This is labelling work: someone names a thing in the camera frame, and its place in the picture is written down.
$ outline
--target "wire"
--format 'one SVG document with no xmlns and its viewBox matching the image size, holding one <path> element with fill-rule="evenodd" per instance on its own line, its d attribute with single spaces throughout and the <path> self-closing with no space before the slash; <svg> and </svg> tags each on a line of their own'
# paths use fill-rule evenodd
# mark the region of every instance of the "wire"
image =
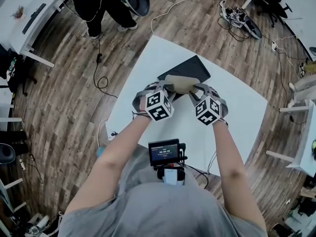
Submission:
<svg viewBox="0 0 316 237">
<path fill-rule="evenodd" d="M 159 16 L 157 16 L 157 17 L 154 17 L 154 18 L 151 20 L 151 22 L 150 22 L 150 28 L 152 29 L 152 33 L 153 33 L 154 35 L 157 36 L 157 34 L 155 34 L 154 31 L 153 31 L 153 21 L 154 21 L 155 19 L 157 19 L 157 18 L 160 18 L 160 17 L 162 17 L 162 16 L 167 15 L 167 14 L 169 13 L 169 11 L 173 8 L 173 6 L 175 6 L 175 5 L 177 5 L 177 4 L 181 3 L 181 2 L 184 2 L 184 1 L 190 1 L 190 0 L 181 0 L 181 1 L 179 1 L 179 2 L 174 3 L 174 4 L 169 8 L 169 10 L 168 10 L 166 13 L 161 14 L 161 15 L 159 15 Z"/>
<path fill-rule="evenodd" d="M 205 185 L 205 187 L 204 187 L 204 189 L 206 189 L 206 187 L 207 187 L 207 185 L 208 185 L 208 178 L 207 178 L 207 176 L 206 176 L 205 174 L 207 174 L 207 173 L 202 173 L 201 171 L 199 171 L 199 170 L 197 170 L 196 168 L 193 168 L 193 167 L 191 167 L 191 166 L 189 166 L 189 165 L 187 165 L 187 164 L 184 164 L 184 166 L 190 167 L 191 169 L 194 169 L 195 171 L 197 171 L 198 173 L 200 173 L 200 175 L 198 175 L 198 176 L 196 177 L 196 179 L 197 179 L 199 176 L 201 176 L 201 175 L 206 178 L 206 185 Z"/>
<path fill-rule="evenodd" d="M 245 36 L 245 38 L 244 38 L 243 36 L 239 36 L 239 35 L 237 35 L 236 33 L 234 33 L 234 32 L 232 31 L 232 27 L 233 27 L 233 25 L 232 25 L 232 19 L 230 19 L 230 21 L 228 22 L 228 23 L 229 23 L 228 28 L 223 27 L 223 26 L 218 22 L 221 18 L 224 19 L 223 17 L 219 17 L 218 20 L 217 20 L 217 24 L 218 24 L 220 27 L 222 27 L 223 29 L 228 30 L 228 32 L 230 33 L 230 35 L 231 35 L 235 40 L 237 40 L 237 41 L 239 41 L 239 42 L 243 42 L 243 41 L 248 40 L 248 39 L 251 38 L 251 33 L 249 33 L 249 35 L 246 36 L 246 35 L 242 32 L 241 28 L 239 28 L 239 30 L 240 30 L 241 33 Z"/>
<path fill-rule="evenodd" d="M 73 12 L 74 15 L 76 15 L 78 18 L 82 19 L 78 14 L 76 14 L 73 10 L 71 10 L 65 3 L 64 0 L 61 0 L 63 1 L 63 4 L 70 10 Z M 95 13 L 94 17 L 91 19 L 91 20 L 85 20 L 85 22 L 91 22 L 95 17 L 96 15 L 98 14 L 99 10 L 101 9 L 101 6 L 102 6 L 102 0 L 100 0 L 100 7 L 98 8 L 97 12 Z"/>
<path fill-rule="evenodd" d="M 280 59 L 280 53 L 279 53 L 279 51 L 277 49 L 276 49 L 276 52 L 278 53 L 278 61 L 280 62 L 280 68 L 281 68 L 281 75 L 280 75 L 281 85 L 282 85 L 282 87 L 283 87 L 283 89 L 285 91 L 285 95 L 286 95 L 286 99 L 285 99 L 285 102 L 283 104 L 283 107 L 285 107 L 285 104 L 287 102 L 288 96 L 287 96 L 287 91 L 286 91 L 286 89 L 284 87 L 283 79 L 282 79 L 283 78 L 283 70 L 282 70 L 282 63 L 281 63 L 281 59 Z"/>
<path fill-rule="evenodd" d="M 286 107 L 285 104 L 286 104 L 286 102 L 287 102 L 288 96 L 287 96 L 287 91 L 286 91 L 286 89 L 285 89 L 285 87 L 284 87 L 283 80 L 282 80 L 282 77 L 283 77 L 282 63 L 281 63 L 281 59 L 280 59 L 280 52 L 278 51 L 277 48 L 276 48 L 276 52 L 278 53 L 278 61 L 280 62 L 280 68 L 281 68 L 281 75 L 280 75 L 281 85 L 282 85 L 282 87 L 283 87 L 283 89 L 284 89 L 284 91 L 285 91 L 285 94 L 286 94 L 286 99 L 285 99 L 285 102 L 284 102 L 284 104 L 283 104 L 283 106 L 284 106 L 284 108 L 285 108 L 285 107 Z M 306 121 L 304 121 L 304 122 L 302 122 L 302 123 L 297 123 L 297 122 L 295 122 L 294 117 L 293 117 L 290 113 L 287 113 L 287 114 L 290 115 L 290 121 L 293 122 L 293 123 L 295 123 L 295 124 L 301 125 L 301 124 L 306 123 Z"/>
<path fill-rule="evenodd" d="M 109 119 L 109 117 L 107 117 L 106 119 L 102 120 L 99 124 L 99 128 L 98 128 L 98 134 L 97 134 L 97 142 L 98 142 L 98 147 L 100 147 L 100 143 L 99 143 L 99 133 L 100 133 L 100 126 L 103 122 L 107 121 Z"/>
<path fill-rule="evenodd" d="M 65 3 L 65 1 L 64 0 L 61 0 L 61 1 L 63 1 L 63 4 L 64 4 L 64 6 L 65 7 L 67 7 L 68 8 L 68 10 L 70 10 L 74 15 L 76 15 L 79 19 L 81 19 L 82 20 L 82 18 L 80 18 L 80 16 L 77 14 L 77 13 L 75 13 L 72 9 L 70 9 L 69 7 L 68 7 L 68 5 Z"/>
<path fill-rule="evenodd" d="M 115 98 L 117 99 L 117 98 L 118 98 L 117 96 L 112 95 L 112 94 L 109 94 L 109 93 L 106 93 L 106 92 L 104 92 L 104 91 L 102 90 L 102 89 L 106 89 L 106 88 L 108 87 L 108 85 L 109 85 L 109 79 L 108 79 L 106 76 L 100 77 L 99 80 L 98 80 L 98 82 L 97 82 L 97 83 L 95 82 L 95 74 L 97 73 L 97 69 L 98 69 L 99 64 L 101 63 L 101 57 L 102 57 L 102 54 L 101 54 L 101 52 L 100 52 L 100 36 L 98 37 L 98 40 L 99 40 L 99 54 L 98 54 L 98 57 L 97 57 L 97 66 L 95 67 L 94 74 L 93 74 L 93 83 L 94 83 L 94 86 L 95 86 L 97 89 L 99 89 L 102 93 L 104 93 L 104 94 L 106 94 L 106 95 L 108 95 L 108 96 L 111 96 L 111 97 L 115 97 Z M 101 81 L 103 78 L 106 79 L 107 83 L 106 83 L 105 86 L 100 86 L 99 83 L 100 83 L 100 81 Z"/>
<path fill-rule="evenodd" d="M 215 154 L 216 154 L 216 150 L 215 150 L 214 154 L 212 155 L 211 160 L 209 161 L 209 164 L 208 164 L 208 167 L 207 167 L 207 174 L 210 174 L 209 171 L 210 171 L 210 169 L 211 169 L 211 167 L 212 167 L 213 161 L 214 161 L 215 158 L 216 158 Z"/>
</svg>

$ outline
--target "sneaker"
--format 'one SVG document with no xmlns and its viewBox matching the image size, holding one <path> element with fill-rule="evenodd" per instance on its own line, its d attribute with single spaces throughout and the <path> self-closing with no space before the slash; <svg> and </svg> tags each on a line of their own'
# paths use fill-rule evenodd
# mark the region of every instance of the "sneaker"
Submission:
<svg viewBox="0 0 316 237">
<path fill-rule="evenodd" d="M 294 86 L 293 83 L 289 82 L 289 83 L 288 83 L 288 87 L 289 87 L 293 92 L 296 91 L 296 88 L 295 88 L 295 86 Z"/>
<path fill-rule="evenodd" d="M 305 70 L 304 70 L 304 63 L 300 63 L 299 65 L 298 65 L 298 71 L 300 72 L 300 76 L 301 76 L 301 78 L 303 78 L 304 77 L 304 75 L 305 75 Z"/>
<path fill-rule="evenodd" d="M 95 36 L 95 37 L 91 37 L 93 40 L 96 40 L 96 39 L 98 39 L 100 37 L 100 34 L 98 34 L 97 36 Z"/>
<path fill-rule="evenodd" d="M 123 26 L 118 26 L 118 31 L 119 32 L 126 32 L 128 29 L 130 30 L 136 30 L 138 28 L 138 25 L 136 24 L 136 26 L 133 27 L 123 27 Z"/>
<path fill-rule="evenodd" d="M 288 108 L 292 108 L 295 105 L 294 99 L 291 99 L 290 102 L 287 104 Z"/>
</svg>

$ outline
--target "monitor screen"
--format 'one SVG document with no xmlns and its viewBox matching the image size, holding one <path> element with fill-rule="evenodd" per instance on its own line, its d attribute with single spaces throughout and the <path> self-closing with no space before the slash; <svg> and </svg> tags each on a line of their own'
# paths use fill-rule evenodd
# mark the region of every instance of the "monitor screen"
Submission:
<svg viewBox="0 0 316 237">
<path fill-rule="evenodd" d="M 178 144 L 151 148 L 152 161 L 178 158 Z"/>
</svg>

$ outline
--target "white cable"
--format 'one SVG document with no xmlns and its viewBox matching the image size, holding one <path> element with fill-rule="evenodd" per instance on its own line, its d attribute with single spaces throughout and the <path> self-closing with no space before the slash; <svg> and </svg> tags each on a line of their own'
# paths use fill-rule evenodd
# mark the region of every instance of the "white cable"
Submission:
<svg viewBox="0 0 316 237">
<path fill-rule="evenodd" d="M 100 147 L 100 144 L 99 144 L 99 133 L 100 133 L 100 126 L 101 124 L 104 122 L 104 121 L 107 121 L 109 118 L 107 117 L 106 119 L 102 120 L 99 124 L 99 128 L 98 128 L 98 135 L 97 135 L 97 142 L 98 142 L 98 147 Z"/>
<path fill-rule="evenodd" d="M 74 15 L 76 15 L 79 19 L 84 20 L 84 19 L 82 19 L 79 15 L 77 15 L 77 13 L 75 13 L 73 10 L 71 10 L 71 9 L 66 5 L 66 3 L 65 3 L 64 0 L 61 0 L 61 1 L 63 2 L 64 6 L 67 7 L 67 9 L 68 9 L 69 11 L 71 11 L 71 12 L 72 12 Z M 89 21 L 86 21 L 86 20 L 85 20 L 85 22 L 91 22 L 91 21 L 96 17 L 96 15 L 98 14 L 99 10 L 101 9 L 101 5 L 102 5 L 102 0 L 100 0 L 100 7 L 98 8 L 98 10 L 97 10 L 97 12 L 95 13 L 94 17 L 93 17 L 91 20 L 89 20 Z"/>
<path fill-rule="evenodd" d="M 271 35 L 271 33 L 269 32 L 269 30 L 268 30 L 267 28 L 264 28 L 264 29 L 263 29 L 263 31 L 265 31 L 265 30 L 267 30 L 268 33 Z M 289 63 L 291 64 L 291 66 L 293 67 L 294 72 L 295 72 L 297 78 L 300 79 L 299 76 L 298 76 L 298 74 L 297 74 L 296 71 L 295 71 L 294 65 L 292 64 L 292 62 L 291 62 L 290 59 L 288 58 L 288 54 L 287 54 L 287 52 L 285 51 L 285 49 L 279 48 L 279 46 L 276 44 L 276 40 L 284 40 L 284 39 L 289 39 L 289 38 L 292 38 L 292 37 L 296 37 L 296 35 L 289 36 L 289 37 L 284 37 L 284 38 L 279 38 L 279 39 L 275 39 L 275 40 L 273 40 L 273 42 L 275 43 L 276 47 L 277 47 L 279 50 L 283 50 L 283 51 L 285 52 L 286 58 L 287 58 L 288 62 L 289 62 Z"/>
<path fill-rule="evenodd" d="M 181 1 L 179 1 L 179 2 L 176 2 L 176 3 L 174 3 L 174 4 L 169 8 L 169 10 L 167 11 L 167 13 L 162 14 L 162 15 L 159 15 L 159 16 L 154 17 L 154 18 L 152 19 L 152 21 L 150 22 L 150 28 L 152 29 L 152 33 L 153 33 L 154 35 L 156 35 L 156 34 L 155 34 L 154 31 L 153 31 L 153 21 L 154 21 L 155 19 L 157 19 L 157 18 L 160 18 L 160 17 L 162 17 L 162 16 L 167 15 L 167 14 L 169 13 L 169 11 L 173 8 L 173 6 L 175 6 L 175 5 L 177 5 L 177 4 L 181 3 L 181 2 L 184 2 L 184 1 L 190 1 L 190 0 L 181 0 Z"/>
</svg>

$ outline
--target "floor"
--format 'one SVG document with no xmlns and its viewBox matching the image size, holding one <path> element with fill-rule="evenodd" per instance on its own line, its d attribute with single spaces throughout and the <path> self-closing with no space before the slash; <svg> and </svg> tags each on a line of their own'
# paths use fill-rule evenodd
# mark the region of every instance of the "floor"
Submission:
<svg viewBox="0 0 316 237">
<path fill-rule="evenodd" d="M 179 0 L 151 0 L 150 13 L 137 18 L 139 29 L 119 33 L 117 24 L 105 15 L 100 38 L 102 66 L 96 73 L 109 78 L 107 92 L 119 95 L 129 73 L 152 35 L 151 19 L 165 13 Z M 267 227 L 281 221 L 299 194 L 305 175 L 285 168 L 286 162 L 267 156 L 269 149 L 294 156 L 302 125 L 291 123 L 280 114 L 290 95 L 289 81 L 297 81 L 293 67 L 283 54 L 271 51 L 266 38 L 236 41 L 218 24 L 222 0 L 193 0 L 175 6 L 170 13 L 153 22 L 155 33 L 181 45 L 251 86 L 268 100 L 268 107 L 252 153 L 246 163 L 253 194 L 266 220 Z M 226 0 L 228 5 L 241 7 L 246 0 Z M 270 38 L 292 34 L 282 24 L 271 28 L 266 14 L 258 16 L 260 7 L 251 3 L 246 11 Z M 23 197 L 34 212 L 54 215 L 64 211 L 88 176 L 96 160 L 97 132 L 101 120 L 107 118 L 116 99 L 101 93 L 93 85 L 98 40 L 86 33 L 86 24 L 67 8 L 57 14 L 35 46 L 35 53 L 56 64 L 55 68 L 35 63 L 32 71 L 38 80 L 27 87 L 28 97 L 19 90 L 15 99 L 15 117 L 23 118 L 32 154 L 44 184 L 40 184 L 35 168 L 27 165 L 20 173 L 25 178 Z M 295 38 L 279 40 L 278 45 L 292 57 L 305 57 Z M 303 121 L 303 115 L 295 115 Z M 100 144 L 106 145 L 106 131 L 101 126 Z M 207 189 L 221 202 L 223 195 L 219 177 L 211 176 Z"/>
</svg>

